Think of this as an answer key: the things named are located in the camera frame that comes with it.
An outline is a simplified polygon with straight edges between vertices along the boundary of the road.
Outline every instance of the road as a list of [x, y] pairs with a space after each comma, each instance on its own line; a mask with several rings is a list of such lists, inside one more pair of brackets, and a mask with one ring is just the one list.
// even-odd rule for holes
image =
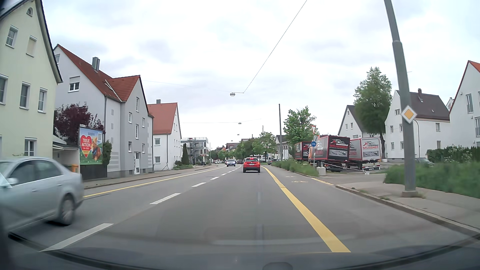
[[[36, 250], [140, 254], [371, 253], [466, 236], [273, 166], [241, 165], [88, 189], [74, 224], [15, 232]], [[13, 254], [21, 251], [18, 246]]]

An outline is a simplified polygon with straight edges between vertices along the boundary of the chimney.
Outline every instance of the chimney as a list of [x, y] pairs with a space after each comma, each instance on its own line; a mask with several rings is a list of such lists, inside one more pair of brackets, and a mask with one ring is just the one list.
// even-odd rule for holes
[[100, 59], [96, 56], [94, 58], [92, 58], [92, 67], [96, 71], [98, 71], [100, 69]]
[[422, 95], [421, 95], [421, 88], [419, 88], [419, 99], [420, 99], [420, 102], [423, 102], [423, 98], [422, 98]]

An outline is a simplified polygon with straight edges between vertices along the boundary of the silver sedan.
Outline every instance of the silver sedan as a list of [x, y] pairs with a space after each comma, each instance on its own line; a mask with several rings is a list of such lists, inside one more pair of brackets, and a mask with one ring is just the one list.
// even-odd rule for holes
[[7, 231], [36, 221], [70, 225], [83, 196], [82, 175], [53, 159], [0, 159], [0, 210]]

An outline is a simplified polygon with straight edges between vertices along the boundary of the red-leaved tree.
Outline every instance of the red-leaved tree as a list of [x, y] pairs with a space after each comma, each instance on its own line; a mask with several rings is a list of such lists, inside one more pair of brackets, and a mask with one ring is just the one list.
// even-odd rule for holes
[[88, 112], [88, 106], [70, 104], [62, 105], [55, 110], [53, 117], [53, 133], [59, 138], [64, 139], [68, 144], [78, 144], [78, 128], [83, 124], [88, 128], [104, 130], [102, 122], [97, 115]]

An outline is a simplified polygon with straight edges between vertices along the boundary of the yellow house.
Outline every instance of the yellow house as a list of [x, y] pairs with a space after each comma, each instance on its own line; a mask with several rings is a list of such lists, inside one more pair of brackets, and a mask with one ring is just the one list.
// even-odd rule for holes
[[61, 82], [42, 1], [7, 1], [0, 11], [0, 156], [52, 157]]

